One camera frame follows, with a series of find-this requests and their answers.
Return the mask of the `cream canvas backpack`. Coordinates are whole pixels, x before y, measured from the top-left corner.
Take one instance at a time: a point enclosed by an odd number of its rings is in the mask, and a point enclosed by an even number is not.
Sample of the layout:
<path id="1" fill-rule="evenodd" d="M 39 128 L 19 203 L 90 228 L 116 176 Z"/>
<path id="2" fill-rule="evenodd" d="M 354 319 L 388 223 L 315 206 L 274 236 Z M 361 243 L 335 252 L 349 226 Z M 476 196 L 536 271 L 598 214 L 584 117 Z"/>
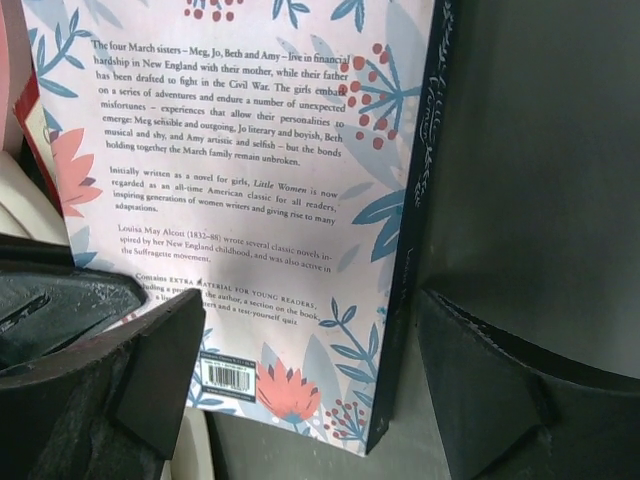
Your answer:
<path id="1" fill-rule="evenodd" d="M 2 234 L 69 245 L 62 216 L 5 151 L 1 152 L 0 184 Z"/>

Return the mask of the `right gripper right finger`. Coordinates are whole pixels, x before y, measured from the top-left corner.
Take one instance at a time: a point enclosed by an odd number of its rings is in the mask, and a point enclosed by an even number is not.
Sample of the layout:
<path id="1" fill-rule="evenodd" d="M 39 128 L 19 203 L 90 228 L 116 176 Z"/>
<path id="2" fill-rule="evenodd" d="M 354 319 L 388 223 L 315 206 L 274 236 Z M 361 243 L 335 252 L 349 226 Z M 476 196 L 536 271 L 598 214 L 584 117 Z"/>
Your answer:
<path id="1" fill-rule="evenodd" d="M 639 382 L 555 354 L 423 289 L 417 333 L 454 479 L 636 479 Z"/>

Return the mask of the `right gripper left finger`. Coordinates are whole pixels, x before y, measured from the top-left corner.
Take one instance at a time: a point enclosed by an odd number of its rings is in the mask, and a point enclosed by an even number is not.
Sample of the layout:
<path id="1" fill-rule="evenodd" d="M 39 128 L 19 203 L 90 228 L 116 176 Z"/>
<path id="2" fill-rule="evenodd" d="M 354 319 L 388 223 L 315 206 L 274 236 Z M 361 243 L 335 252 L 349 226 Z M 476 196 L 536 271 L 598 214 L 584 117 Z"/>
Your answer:
<path id="1" fill-rule="evenodd" d="M 203 333 L 201 293 L 144 314 L 132 278 L 68 248 L 1 238 L 1 475 L 157 479 L 174 454 Z"/>

